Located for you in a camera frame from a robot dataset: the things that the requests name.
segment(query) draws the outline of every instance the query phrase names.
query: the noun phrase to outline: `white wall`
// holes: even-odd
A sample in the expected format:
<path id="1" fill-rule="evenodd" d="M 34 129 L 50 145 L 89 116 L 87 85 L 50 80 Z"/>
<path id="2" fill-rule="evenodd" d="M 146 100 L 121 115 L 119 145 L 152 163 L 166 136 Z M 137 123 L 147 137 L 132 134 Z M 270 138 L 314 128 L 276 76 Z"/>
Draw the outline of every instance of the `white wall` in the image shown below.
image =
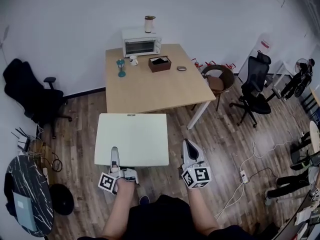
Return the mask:
<path id="1" fill-rule="evenodd" d="M 35 135 L 36 125 L 24 116 L 24 111 L 4 92 L 5 80 L 2 76 L 6 64 L 0 50 L 0 238 L 3 240 L 34 240 L 39 239 L 28 234 L 10 216 L 7 209 L 7 199 L 4 195 L 5 174 L 10 161 L 18 155 L 18 139 L 11 134 L 15 128 L 21 127 L 29 135 Z"/>
<path id="2" fill-rule="evenodd" d="M 28 60 L 39 80 L 57 77 L 70 95 L 105 86 L 105 50 L 121 47 L 120 28 L 145 15 L 156 16 L 164 43 L 200 62 L 235 63 L 235 72 L 263 32 L 273 39 L 270 73 L 316 43 L 300 0 L 0 0 L 0 36 L 10 24 L 7 60 Z"/>

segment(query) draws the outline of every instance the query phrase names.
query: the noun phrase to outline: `wooden floor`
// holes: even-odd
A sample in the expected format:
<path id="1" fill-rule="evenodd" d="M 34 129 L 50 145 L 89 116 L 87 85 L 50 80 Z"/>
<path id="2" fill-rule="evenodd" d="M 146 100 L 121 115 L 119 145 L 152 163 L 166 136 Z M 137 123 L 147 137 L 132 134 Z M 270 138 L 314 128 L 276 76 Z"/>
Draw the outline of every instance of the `wooden floor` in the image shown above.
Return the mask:
<path id="1" fill-rule="evenodd" d="M 284 77 L 278 87 L 282 89 L 288 81 L 289 78 Z M 267 88 L 263 93 L 267 97 L 271 91 Z M 203 148 L 211 166 L 212 182 L 202 192 L 211 212 L 217 214 L 240 185 L 239 167 L 252 155 L 253 142 L 256 143 L 256 154 L 262 156 L 276 144 L 291 141 L 288 131 L 295 140 L 302 130 L 308 131 L 309 119 L 295 97 L 286 102 L 277 98 L 271 100 L 271 114 L 255 114 L 258 121 L 256 128 L 253 128 L 249 116 L 242 125 L 237 126 L 243 111 L 229 107 L 229 103 L 238 103 L 240 95 L 241 83 L 237 79 L 234 87 L 221 96 L 219 110 L 216 112 L 216 101 L 212 102 L 191 130 L 187 130 L 194 114 L 191 106 L 159 111 L 167 114 L 170 164 L 138 169 L 140 186 L 137 187 L 137 195 L 148 195 L 151 202 L 160 194 L 188 201 L 186 188 L 178 179 L 177 171 L 181 163 L 181 144 L 184 138 L 188 138 Z M 55 214 L 49 239 L 98 237 L 111 212 L 114 197 L 97 187 L 100 174 L 107 172 L 107 167 L 94 164 L 98 118 L 100 113 L 107 112 L 105 97 L 106 94 L 100 92 L 70 99 L 63 112 L 71 115 L 73 122 L 65 119 L 57 121 L 56 140 L 51 140 L 50 129 L 45 128 L 42 138 L 63 162 L 63 170 L 55 173 L 55 182 L 66 185 L 75 202 L 74 211 L 69 216 Z M 254 157 L 242 168 L 248 176 L 266 167 L 272 168 L 279 177 L 298 174 L 289 167 L 289 145 L 276 147 L 262 159 Z M 220 217 L 220 226 L 240 225 L 251 234 L 256 222 L 261 223 L 262 230 L 271 222 L 281 226 L 293 215 L 302 199 L 266 207 L 264 193 L 270 187 L 275 187 L 275 178 L 270 170 L 255 175 L 249 184 L 244 185 L 240 201 L 227 208 Z M 305 187 L 294 195 L 306 193 L 307 190 Z M 241 192 L 242 187 L 234 200 L 240 197 Z"/>

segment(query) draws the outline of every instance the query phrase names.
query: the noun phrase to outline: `black table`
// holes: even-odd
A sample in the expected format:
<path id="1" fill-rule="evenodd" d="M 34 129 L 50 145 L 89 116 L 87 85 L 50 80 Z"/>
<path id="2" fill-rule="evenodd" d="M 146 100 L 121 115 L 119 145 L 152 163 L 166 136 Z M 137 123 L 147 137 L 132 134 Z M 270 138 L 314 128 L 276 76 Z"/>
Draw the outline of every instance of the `black table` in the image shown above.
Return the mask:
<path id="1" fill-rule="evenodd" d="M 12 174 L 12 191 L 31 199 L 34 222 L 38 230 L 21 227 L 34 237 L 45 237 L 52 230 L 54 211 L 49 186 L 42 171 L 31 157 L 18 155 L 10 162 L 6 172 Z"/>

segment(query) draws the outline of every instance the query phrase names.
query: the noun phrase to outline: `power strip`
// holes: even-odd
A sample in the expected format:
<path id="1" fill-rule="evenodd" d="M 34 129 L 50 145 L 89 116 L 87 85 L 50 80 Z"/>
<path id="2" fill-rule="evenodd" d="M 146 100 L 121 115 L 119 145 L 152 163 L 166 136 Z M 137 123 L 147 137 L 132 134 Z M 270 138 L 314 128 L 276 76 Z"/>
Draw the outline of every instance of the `power strip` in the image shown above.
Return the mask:
<path id="1" fill-rule="evenodd" d="M 240 171 L 240 177 L 243 184 L 247 184 L 249 182 L 245 170 Z"/>

